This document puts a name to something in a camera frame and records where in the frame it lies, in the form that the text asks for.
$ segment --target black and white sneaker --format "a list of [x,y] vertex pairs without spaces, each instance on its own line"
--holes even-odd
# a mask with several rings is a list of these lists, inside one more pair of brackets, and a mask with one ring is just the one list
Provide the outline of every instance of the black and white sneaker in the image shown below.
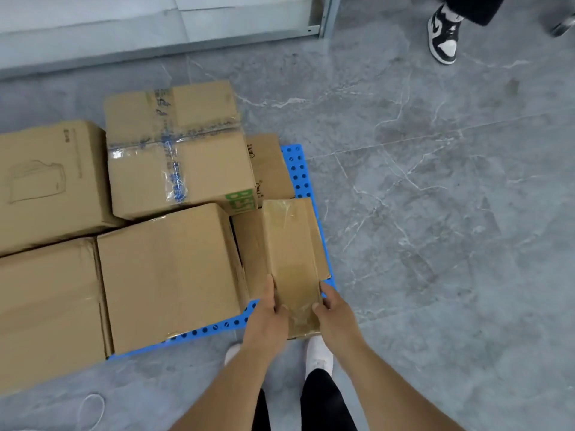
[[442,12],[441,6],[427,23],[429,50],[433,57],[445,65],[456,61],[457,40],[461,22],[449,21]]

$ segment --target white cable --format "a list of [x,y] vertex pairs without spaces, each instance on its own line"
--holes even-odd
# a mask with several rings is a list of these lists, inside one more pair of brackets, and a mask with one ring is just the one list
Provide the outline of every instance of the white cable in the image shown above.
[[[104,417],[104,411],[106,410],[106,401],[104,400],[102,395],[100,395],[99,393],[90,393],[80,403],[80,406],[78,407],[78,411],[76,412],[76,431],[82,431],[82,429],[80,427],[80,416],[82,415],[82,409],[84,407],[84,403],[90,398],[98,398],[102,402],[102,413],[100,413],[100,417],[98,417],[98,420],[96,421],[96,423],[88,431],[94,431],[96,429],[96,427],[102,421],[102,417]],[[19,429],[19,430],[14,430],[14,431],[41,431],[41,430],[38,430],[38,429]]]

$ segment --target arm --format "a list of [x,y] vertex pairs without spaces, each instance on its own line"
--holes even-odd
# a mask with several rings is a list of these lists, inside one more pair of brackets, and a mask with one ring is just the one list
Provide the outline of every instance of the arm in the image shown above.
[[372,431],[463,431],[367,345],[347,302],[322,283],[321,335],[354,384]]
[[249,431],[267,368],[288,338],[288,310],[274,310],[274,281],[268,276],[263,297],[246,326],[240,351],[170,431]]

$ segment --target blue pallet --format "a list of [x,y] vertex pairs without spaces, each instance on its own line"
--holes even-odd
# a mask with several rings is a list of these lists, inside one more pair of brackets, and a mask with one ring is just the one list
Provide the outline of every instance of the blue pallet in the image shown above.
[[[329,271],[332,276],[329,280],[326,281],[326,283],[335,287],[335,283],[333,280],[334,274],[331,269],[331,263],[329,262],[326,240],[324,238],[320,219],[317,213],[316,200],[315,197],[313,196],[312,184],[309,181],[308,166],[305,162],[303,148],[300,144],[286,145],[282,147],[282,153],[284,155],[284,160],[287,165],[287,170],[289,171],[291,177],[291,182],[293,183],[293,187],[296,192],[296,197],[312,199],[313,209],[315,210],[317,224],[319,225],[320,229],[321,240],[323,242],[324,250],[327,256]],[[257,300],[250,302],[245,311],[240,316],[237,316],[235,318],[227,319],[225,321],[218,322],[217,324],[213,324],[211,326],[205,326],[203,328],[198,328],[197,330],[190,331],[189,333],[184,333],[180,334],[179,336],[171,337],[169,340],[165,340],[158,345],[151,345],[149,347],[144,347],[142,349],[138,349],[122,355],[112,355],[110,356],[110,359],[118,359],[120,357],[127,357],[133,354],[140,354],[142,352],[147,352],[153,349],[157,349],[159,347],[166,347],[181,342],[187,342],[191,339],[197,339],[198,337],[211,336],[213,334],[217,334],[222,331],[245,328],[249,315],[252,313],[252,311],[254,311],[256,303]]]

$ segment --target small cardboard box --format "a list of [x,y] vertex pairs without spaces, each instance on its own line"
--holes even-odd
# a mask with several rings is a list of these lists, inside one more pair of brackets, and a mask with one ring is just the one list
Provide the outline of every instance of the small cardboard box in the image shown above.
[[98,237],[117,354],[239,315],[246,280],[229,217],[210,203]]
[[246,138],[254,168],[258,206],[265,199],[290,199],[295,196],[277,134],[266,133]]
[[0,256],[124,223],[111,213],[104,131],[68,121],[0,135]]
[[330,273],[311,200],[265,200],[262,209],[232,220],[250,299],[261,296],[271,273],[290,310],[290,338],[317,333],[312,305],[321,301],[319,283]]
[[256,208],[255,180],[228,81],[108,97],[112,208],[125,219],[208,202]]
[[95,239],[0,259],[0,392],[103,362],[109,329]]

